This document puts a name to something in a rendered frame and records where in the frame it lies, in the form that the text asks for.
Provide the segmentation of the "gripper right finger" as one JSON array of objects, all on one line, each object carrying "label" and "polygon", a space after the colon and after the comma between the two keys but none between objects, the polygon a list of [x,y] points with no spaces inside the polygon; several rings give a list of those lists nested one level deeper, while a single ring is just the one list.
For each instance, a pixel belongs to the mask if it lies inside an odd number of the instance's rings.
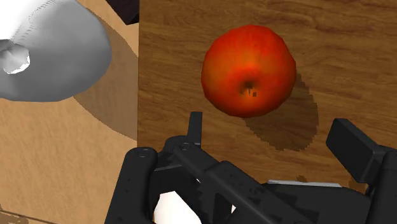
[{"label": "gripper right finger", "polygon": [[326,145],[371,199],[365,224],[397,224],[397,149],[377,144],[346,118],[333,120]]}]

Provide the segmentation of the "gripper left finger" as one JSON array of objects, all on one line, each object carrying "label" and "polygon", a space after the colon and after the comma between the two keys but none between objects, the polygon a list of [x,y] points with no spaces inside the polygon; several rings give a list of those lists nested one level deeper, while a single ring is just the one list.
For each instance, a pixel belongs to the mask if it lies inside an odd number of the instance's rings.
[{"label": "gripper left finger", "polygon": [[150,147],[124,157],[104,224],[155,224],[160,194],[175,191],[202,224],[310,224],[310,220],[228,161],[201,148],[202,113],[188,133],[161,152]]}]

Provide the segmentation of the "wooden table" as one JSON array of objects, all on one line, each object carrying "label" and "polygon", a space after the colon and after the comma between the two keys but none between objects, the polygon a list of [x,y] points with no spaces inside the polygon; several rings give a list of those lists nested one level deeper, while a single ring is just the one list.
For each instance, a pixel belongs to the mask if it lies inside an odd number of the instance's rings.
[{"label": "wooden table", "polygon": [[[203,95],[200,72],[227,30],[265,25],[297,64],[291,97],[272,113],[241,119]],[[335,118],[397,148],[397,0],[142,0],[139,26],[139,146],[162,149],[203,113],[202,146],[259,182],[354,186],[326,147]]]}]

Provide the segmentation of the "red apple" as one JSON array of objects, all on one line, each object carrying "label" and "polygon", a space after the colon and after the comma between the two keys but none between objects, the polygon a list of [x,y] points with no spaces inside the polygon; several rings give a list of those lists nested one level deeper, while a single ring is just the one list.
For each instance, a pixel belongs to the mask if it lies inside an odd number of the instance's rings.
[{"label": "red apple", "polygon": [[278,34],[262,25],[244,25],[210,46],[201,83],[216,109],[250,118],[277,109],[290,96],[296,74],[296,62]]}]

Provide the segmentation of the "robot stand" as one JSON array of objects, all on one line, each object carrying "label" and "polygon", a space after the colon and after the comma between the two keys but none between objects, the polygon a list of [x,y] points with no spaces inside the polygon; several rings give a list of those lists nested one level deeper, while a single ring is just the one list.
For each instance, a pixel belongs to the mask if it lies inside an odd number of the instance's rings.
[{"label": "robot stand", "polygon": [[140,0],[106,0],[113,11],[126,25],[139,22]]}]

